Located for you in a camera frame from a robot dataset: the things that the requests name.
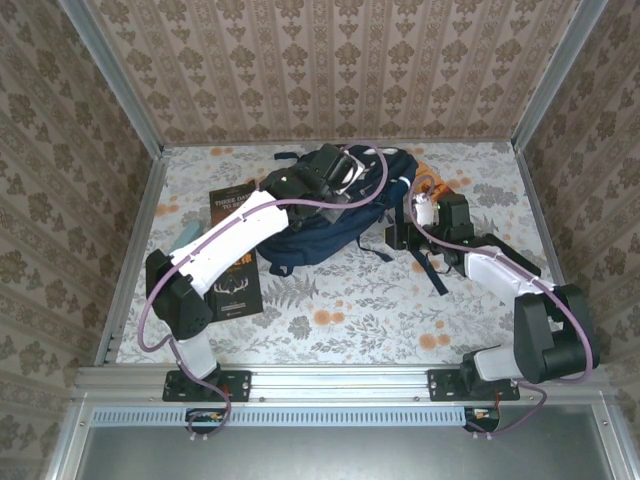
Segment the floral tablecloth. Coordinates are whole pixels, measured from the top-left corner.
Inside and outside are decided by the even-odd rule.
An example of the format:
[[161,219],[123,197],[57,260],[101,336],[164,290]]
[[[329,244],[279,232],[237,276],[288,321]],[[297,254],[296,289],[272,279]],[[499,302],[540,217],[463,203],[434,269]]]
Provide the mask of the floral tablecloth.
[[[170,251],[188,224],[208,224],[211,191],[258,182],[284,166],[283,152],[311,150],[309,143],[166,150],[148,249]],[[409,143],[406,150],[467,198],[478,234],[494,234],[547,267],[509,142]],[[263,309],[211,324],[206,334],[214,354],[226,364],[436,364],[512,340],[510,306],[435,257],[448,290],[439,295],[409,253],[387,247],[384,229],[377,223],[359,242],[285,278],[260,261]]]

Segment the orange paperback book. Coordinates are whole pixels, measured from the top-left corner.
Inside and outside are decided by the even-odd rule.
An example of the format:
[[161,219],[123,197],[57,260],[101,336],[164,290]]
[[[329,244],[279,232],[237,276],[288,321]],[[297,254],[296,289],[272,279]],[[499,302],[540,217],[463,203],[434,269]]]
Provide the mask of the orange paperback book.
[[418,162],[415,183],[415,192],[427,194],[433,202],[437,202],[441,197],[454,192],[436,169],[423,161]]

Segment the navy blue backpack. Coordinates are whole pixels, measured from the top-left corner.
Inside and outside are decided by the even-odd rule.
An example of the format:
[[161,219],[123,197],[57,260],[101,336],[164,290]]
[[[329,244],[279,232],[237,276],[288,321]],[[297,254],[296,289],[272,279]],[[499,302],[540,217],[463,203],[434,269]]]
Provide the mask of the navy blue backpack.
[[[259,254],[270,264],[270,273],[286,277],[293,269],[322,263],[360,236],[376,222],[392,212],[404,210],[404,196],[415,179],[418,163],[413,155],[400,149],[384,154],[388,165],[387,183],[375,200],[357,209],[345,210],[335,224],[318,213],[302,221],[299,227],[289,227],[257,246]],[[419,251],[409,251],[441,295],[448,293],[439,274],[427,257]]]

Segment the teal pencil box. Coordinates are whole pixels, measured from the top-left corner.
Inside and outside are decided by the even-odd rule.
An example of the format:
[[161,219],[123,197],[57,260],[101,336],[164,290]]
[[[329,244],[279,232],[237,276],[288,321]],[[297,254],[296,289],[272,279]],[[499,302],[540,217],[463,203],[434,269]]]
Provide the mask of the teal pencil box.
[[200,221],[188,223],[171,246],[171,251],[183,248],[203,234],[204,227]]

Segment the aluminium frame post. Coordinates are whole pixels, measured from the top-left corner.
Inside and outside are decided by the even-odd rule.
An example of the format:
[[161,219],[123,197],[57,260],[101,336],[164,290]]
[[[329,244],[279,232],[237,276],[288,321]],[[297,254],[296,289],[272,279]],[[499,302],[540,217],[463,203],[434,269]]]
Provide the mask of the aluminium frame post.
[[153,159],[162,156],[163,141],[143,108],[143,104],[118,62],[114,50],[101,31],[85,0],[59,0],[91,57],[113,91],[140,141]]
[[607,3],[608,0],[580,0],[511,136],[516,153],[522,153],[531,140]]

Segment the black book with antlers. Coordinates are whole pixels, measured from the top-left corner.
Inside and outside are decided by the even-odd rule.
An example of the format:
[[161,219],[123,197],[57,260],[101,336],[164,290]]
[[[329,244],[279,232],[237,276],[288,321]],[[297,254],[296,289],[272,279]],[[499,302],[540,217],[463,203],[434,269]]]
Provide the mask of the black book with antlers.
[[256,250],[245,253],[224,271],[204,296],[214,321],[231,320],[263,312]]

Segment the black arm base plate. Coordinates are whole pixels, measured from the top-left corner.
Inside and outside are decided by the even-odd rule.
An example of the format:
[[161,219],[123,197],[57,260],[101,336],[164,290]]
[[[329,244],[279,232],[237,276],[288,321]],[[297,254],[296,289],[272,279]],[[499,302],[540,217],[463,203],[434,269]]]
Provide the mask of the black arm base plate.
[[435,369],[427,372],[430,400],[446,401],[517,401],[518,387],[509,380],[485,381],[460,369]]
[[[232,402],[247,402],[252,386],[252,373],[249,370],[218,370],[206,377],[205,381],[216,385]],[[167,373],[162,400],[165,402],[223,402],[218,393],[193,382],[182,370]]]

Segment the grey metal sheet panel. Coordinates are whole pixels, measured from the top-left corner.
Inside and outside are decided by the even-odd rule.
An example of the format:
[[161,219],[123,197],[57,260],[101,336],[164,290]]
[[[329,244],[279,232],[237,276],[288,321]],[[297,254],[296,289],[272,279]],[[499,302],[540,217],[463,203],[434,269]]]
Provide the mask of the grey metal sheet panel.
[[460,427],[97,428],[78,480],[614,480],[593,415],[545,407],[502,436]]

